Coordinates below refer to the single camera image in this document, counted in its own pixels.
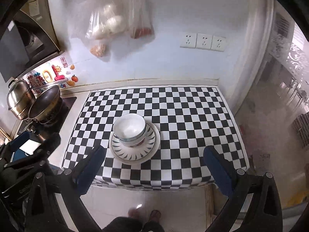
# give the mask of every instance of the black pants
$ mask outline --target black pants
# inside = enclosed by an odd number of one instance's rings
[[[154,221],[147,222],[144,227],[139,220],[128,217],[117,217],[102,232],[164,232],[162,226]]]

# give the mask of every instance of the checkered tablecloth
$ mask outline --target checkered tablecloth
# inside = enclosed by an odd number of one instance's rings
[[[113,123],[128,113],[144,116],[161,135],[158,151],[139,165],[122,164],[108,148]],[[213,181],[202,158],[207,145],[214,145],[236,169],[249,166],[234,118],[214,86],[90,92],[73,129],[63,168],[75,167],[99,144],[107,148],[93,182],[99,186],[161,190],[205,185]]]

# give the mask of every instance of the white wall socket panel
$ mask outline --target white wall socket panel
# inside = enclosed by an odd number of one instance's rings
[[[197,33],[196,48],[210,50],[212,35]]]
[[[195,48],[196,45],[196,33],[183,32],[180,37],[180,47]]]
[[[224,51],[227,45],[227,39],[225,37],[213,36],[211,49],[214,51]]]

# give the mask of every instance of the hanging plastic bag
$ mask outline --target hanging plastic bag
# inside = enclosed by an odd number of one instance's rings
[[[129,0],[128,17],[131,38],[153,34],[146,0]]]
[[[78,37],[97,56],[105,56],[106,45],[126,30],[121,5],[115,0],[77,0],[72,37]]]

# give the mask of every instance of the saucer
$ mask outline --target saucer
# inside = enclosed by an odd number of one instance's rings
[[[134,148],[126,147],[111,132],[109,148],[115,159],[127,165],[141,164],[151,159],[160,146],[160,133],[153,123],[148,122],[146,122],[146,131],[145,141]]]

